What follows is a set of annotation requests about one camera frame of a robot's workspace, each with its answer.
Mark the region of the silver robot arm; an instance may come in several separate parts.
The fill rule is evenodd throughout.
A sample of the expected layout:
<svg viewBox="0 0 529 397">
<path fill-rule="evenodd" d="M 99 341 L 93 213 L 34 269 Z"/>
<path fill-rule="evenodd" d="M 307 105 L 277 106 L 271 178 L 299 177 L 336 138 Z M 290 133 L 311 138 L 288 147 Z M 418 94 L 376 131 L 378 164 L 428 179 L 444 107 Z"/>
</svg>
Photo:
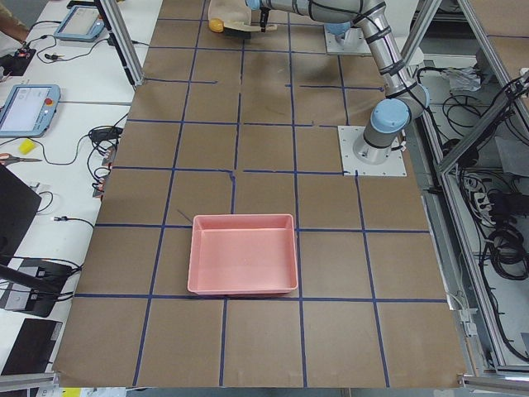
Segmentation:
<svg viewBox="0 0 529 397">
<path fill-rule="evenodd" d="M 371 55 L 384 79 L 385 99 L 372 110 L 363 135 L 353 144 L 355 157 L 368 165 L 383 164 L 393 140 L 430 104 L 426 87 L 407 71 L 391 26 L 384 1 L 247 1 L 260 11 L 260 28 L 266 30 L 271 10 L 296 13 L 315 22 L 350 23 L 362 30 Z"/>
</svg>

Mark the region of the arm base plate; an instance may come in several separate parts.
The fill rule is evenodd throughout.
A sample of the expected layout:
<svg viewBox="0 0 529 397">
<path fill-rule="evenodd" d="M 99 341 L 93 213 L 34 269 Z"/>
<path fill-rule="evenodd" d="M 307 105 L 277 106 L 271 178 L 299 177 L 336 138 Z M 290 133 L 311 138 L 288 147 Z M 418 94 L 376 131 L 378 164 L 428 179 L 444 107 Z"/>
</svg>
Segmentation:
<svg viewBox="0 0 529 397">
<path fill-rule="evenodd" d="M 364 32 L 349 24 L 325 24 L 326 52 L 329 55 L 370 56 Z"/>
<path fill-rule="evenodd" d="M 394 137 L 387 148 L 374 148 L 365 141 L 364 129 L 364 126 L 337 128 L 343 173 L 349 176 L 406 177 L 399 139 Z"/>
</svg>

